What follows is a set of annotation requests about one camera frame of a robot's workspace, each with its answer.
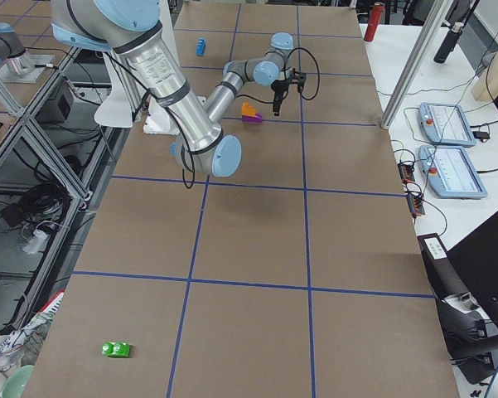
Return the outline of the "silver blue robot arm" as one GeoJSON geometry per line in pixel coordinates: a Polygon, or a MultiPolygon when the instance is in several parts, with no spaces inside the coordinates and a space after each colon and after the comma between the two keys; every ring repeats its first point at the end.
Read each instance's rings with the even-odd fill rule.
{"type": "Polygon", "coordinates": [[[172,155],[188,172],[229,177],[242,159],[240,141],[224,133],[220,120],[248,82],[270,87],[273,112],[279,113],[291,84],[303,91],[306,76],[290,63],[293,37],[273,35],[260,58],[231,61],[205,103],[192,91],[162,39],[157,1],[53,1],[55,39],[92,51],[114,51],[134,68],[143,87],[166,110],[179,129],[172,155]]]}

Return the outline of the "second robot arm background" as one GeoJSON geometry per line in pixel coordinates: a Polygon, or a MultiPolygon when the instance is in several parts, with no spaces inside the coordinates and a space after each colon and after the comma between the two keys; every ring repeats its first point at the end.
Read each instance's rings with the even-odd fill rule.
{"type": "Polygon", "coordinates": [[[26,47],[12,26],[6,22],[0,22],[0,66],[2,64],[6,64],[15,75],[26,75],[34,69],[26,47]]]}

